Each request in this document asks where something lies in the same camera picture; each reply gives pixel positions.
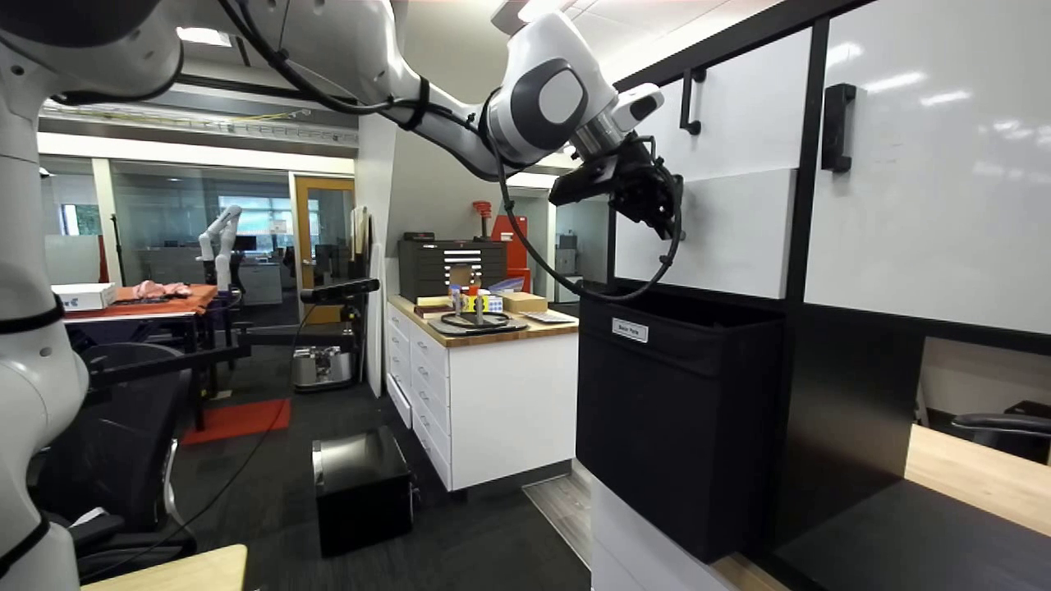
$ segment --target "cabinet handle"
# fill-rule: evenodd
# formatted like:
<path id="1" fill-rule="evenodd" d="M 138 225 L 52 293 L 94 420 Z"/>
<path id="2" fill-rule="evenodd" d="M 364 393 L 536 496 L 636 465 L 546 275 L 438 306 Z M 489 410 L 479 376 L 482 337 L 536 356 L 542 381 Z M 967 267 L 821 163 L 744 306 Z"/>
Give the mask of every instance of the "cabinet handle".
<path id="1" fill-rule="evenodd" d="M 853 125 L 858 86 L 824 90 L 824 140 L 821 140 L 821 172 L 847 175 L 849 159 L 849 125 Z"/>
<path id="2" fill-rule="evenodd" d="M 704 131 L 704 123 L 692 119 L 692 86 L 704 86 L 704 78 L 707 78 L 707 68 L 682 71 L 680 128 L 690 131 L 690 133 Z"/>

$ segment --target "wooden countertop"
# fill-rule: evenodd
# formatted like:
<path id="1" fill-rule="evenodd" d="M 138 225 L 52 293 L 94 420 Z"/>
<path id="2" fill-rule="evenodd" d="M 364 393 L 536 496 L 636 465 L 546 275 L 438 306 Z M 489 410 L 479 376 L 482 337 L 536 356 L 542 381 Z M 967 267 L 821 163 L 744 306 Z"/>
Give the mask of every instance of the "wooden countertop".
<path id="1" fill-rule="evenodd" d="M 249 550 L 244 546 L 225 546 L 121 577 L 104 577 L 84 591 L 244 591 L 247 561 Z"/>
<path id="2" fill-rule="evenodd" d="M 907 478 L 1038 534 L 1051 534 L 1051 465 L 913 426 Z M 786 587 L 741 555 L 715 561 L 715 572 L 741 591 Z"/>
<path id="3" fill-rule="evenodd" d="M 529 337 L 553 337 L 553 334 L 575 334 L 578 330 L 578 322 L 571 322 L 571 324 L 538 324 L 538 322 L 529 322 L 523 315 L 512 315 L 517 322 L 525 322 L 529 327 L 525 330 L 489 330 L 489 334 L 443 334 L 443 330 L 434 330 L 426 324 L 441 311 L 418 315 L 407 298 L 391 298 L 391 306 L 399 310 L 407 317 L 413 317 L 443 348 L 473 348 L 473 345 L 492 345 L 492 341 L 529 341 Z"/>

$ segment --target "black stool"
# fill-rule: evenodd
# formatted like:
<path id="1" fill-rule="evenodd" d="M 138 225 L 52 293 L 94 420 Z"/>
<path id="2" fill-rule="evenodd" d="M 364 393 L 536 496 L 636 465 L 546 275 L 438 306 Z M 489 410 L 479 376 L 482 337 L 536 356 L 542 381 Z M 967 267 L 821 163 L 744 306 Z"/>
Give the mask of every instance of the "black stool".
<path id="1" fill-rule="evenodd" d="M 314 439 L 312 462 L 326 558 L 409 533 L 409 469 L 387 426 Z"/>

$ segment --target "black box on floor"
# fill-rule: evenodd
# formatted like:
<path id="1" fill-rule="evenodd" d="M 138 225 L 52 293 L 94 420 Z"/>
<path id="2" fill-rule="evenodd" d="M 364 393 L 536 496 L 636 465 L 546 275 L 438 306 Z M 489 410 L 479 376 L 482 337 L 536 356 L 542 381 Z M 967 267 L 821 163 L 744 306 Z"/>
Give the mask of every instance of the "black box on floor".
<path id="1" fill-rule="evenodd" d="M 680 294 L 582 306 L 578 461 L 697 558 L 759 546 L 786 322 Z"/>
<path id="2" fill-rule="evenodd" d="M 321 555 L 340 555 L 409 533 L 409 469 L 391 429 L 314 439 Z"/>

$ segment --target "black chair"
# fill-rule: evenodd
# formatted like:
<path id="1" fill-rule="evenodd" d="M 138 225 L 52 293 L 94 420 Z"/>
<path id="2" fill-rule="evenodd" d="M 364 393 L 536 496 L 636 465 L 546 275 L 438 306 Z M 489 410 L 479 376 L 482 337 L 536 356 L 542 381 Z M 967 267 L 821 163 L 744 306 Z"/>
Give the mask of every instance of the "black chair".
<path id="1" fill-rule="evenodd" d="M 1051 407 L 1021 399 L 1006 414 L 962 414 L 951 420 L 951 433 L 1013 455 L 1049 462 Z"/>
<path id="2" fill-rule="evenodd" d="M 180 350 L 147 341 L 94 345 L 87 366 L 131 367 L 171 362 Z M 49 445 L 35 501 L 68 525 L 81 582 L 110 577 L 143 565 L 194 555 L 186 533 L 165 512 L 165 465 L 186 414 L 190 371 L 110 381 L 94 389 L 72 426 Z"/>

